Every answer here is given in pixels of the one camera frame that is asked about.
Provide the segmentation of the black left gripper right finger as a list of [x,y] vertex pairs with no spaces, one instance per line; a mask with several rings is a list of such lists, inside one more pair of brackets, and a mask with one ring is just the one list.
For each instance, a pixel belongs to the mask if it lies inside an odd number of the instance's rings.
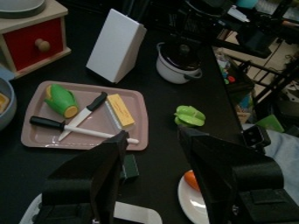
[[178,137],[206,202],[210,224],[299,224],[277,161],[194,128]]

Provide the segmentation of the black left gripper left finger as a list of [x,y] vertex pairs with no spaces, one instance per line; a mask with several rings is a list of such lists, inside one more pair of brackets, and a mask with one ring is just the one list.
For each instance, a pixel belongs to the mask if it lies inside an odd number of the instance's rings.
[[114,224],[127,139],[122,131],[54,171],[34,224]]

